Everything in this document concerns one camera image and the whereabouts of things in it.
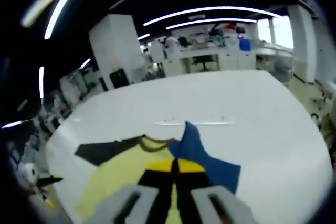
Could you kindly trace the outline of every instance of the window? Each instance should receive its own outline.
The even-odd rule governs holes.
[[[260,19],[257,22],[258,26],[258,36],[260,40],[264,40],[267,43],[271,43],[271,31],[269,29],[268,19]]]
[[[289,17],[273,18],[273,24],[276,44],[293,48],[293,35]]]

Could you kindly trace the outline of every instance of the ceiling light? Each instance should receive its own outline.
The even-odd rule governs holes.
[[[51,34],[53,33],[53,29],[55,27],[55,24],[56,24],[56,21],[59,17],[59,14],[61,13],[62,9],[64,8],[66,2],[68,0],[59,0],[59,2],[57,3],[54,11],[53,11],[53,14],[51,15],[51,18],[49,20],[49,23],[48,23],[48,26],[47,26],[47,29],[46,29],[46,33],[44,35],[44,39],[49,39],[51,37]]]
[[[84,61],[84,63],[82,65],[80,65],[79,69],[83,69],[90,61],[91,61],[91,59],[87,59],[86,61]]]
[[[173,26],[168,26],[166,29],[172,29],[175,27],[180,27],[180,26],[187,26],[187,25],[192,25],[192,24],[198,24],[198,23],[205,23],[205,22],[220,22],[220,21],[237,21],[237,22],[251,22],[251,23],[256,23],[257,21],[254,19],[247,19],[247,18],[212,18],[212,19],[202,19],[202,20],[196,20],[196,21],[190,21],[186,23],[181,23]]]
[[[39,74],[38,74],[38,85],[40,89],[40,98],[43,99],[43,76],[44,76],[44,67],[40,67]]]
[[[2,126],[1,128],[2,128],[2,129],[10,128],[10,127],[13,127],[13,126],[17,126],[17,125],[19,125],[19,124],[22,124],[22,121],[16,121],[16,122],[14,122],[14,123],[8,123],[8,124],[6,124],[5,126]]]
[[[215,7],[203,7],[203,8],[196,8],[196,9],[190,9],[190,10],[183,10],[181,12],[177,12],[177,13],[171,13],[165,16],[162,16],[160,18],[156,18],[153,19],[151,21],[148,21],[146,23],[143,24],[143,26],[147,26],[150,25],[152,23],[164,20],[166,18],[171,18],[171,17],[175,17],[178,15],[182,15],[182,14],[186,14],[186,13],[194,13],[194,12],[203,12],[205,10],[246,10],[248,12],[255,12],[255,13],[262,13],[262,14],[266,14],[272,17],[280,17],[280,15],[275,14],[275,13],[270,13],[266,10],[259,10],[259,9],[255,9],[255,8],[248,8],[248,7],[238,7],[238,6],[215,6]]]
[[[138,37],[138,40],[143,39],[143,38],[146,38],[146,37],[148,37],[148,36],[150,36],[150,34],[142,35],[142,36]]]

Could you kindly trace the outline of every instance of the black office chair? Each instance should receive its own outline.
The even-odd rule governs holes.
[[[193,64],[195,66],[197,66],[198,63],[203,64],[203,69],[201,70],[201,72],[208,72],[209,71],[209,69],[207,69],[206,66],[205,66],[205,64],[207,62],[213,62],[212,55],[202,55],[202,56],[193,57]]]

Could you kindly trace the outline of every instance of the black ceiling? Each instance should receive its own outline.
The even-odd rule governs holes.
[[[22,28],[19,21],[34,0],[10,0],[4,6],[8,30],[3,41],[2,57],[10,57],[14,93],[11,100],[20,103],[28,93],[38,94],[38,68],[45,66],[45,89],[55,87],[58,79],[80,66],[87,58],[94,58],[88,42],[88,31],[107,13],[133,16],[138,35],[159,34],[167,25],[186,22],[188,15],[167,19],[148,27],[142,24],[153,18],[190,8],[208,6],[244,6],[259,9],[296,4],[296,0],[126,0],[113,10],[119,0],[69,0],[63,9],[50,40],[44,40],[44,31],[58,0],[53,1],[30,28]],[[286,13],[285,8],[274,11]],[[247,17],[249,12],[211,11],[207,18]]]

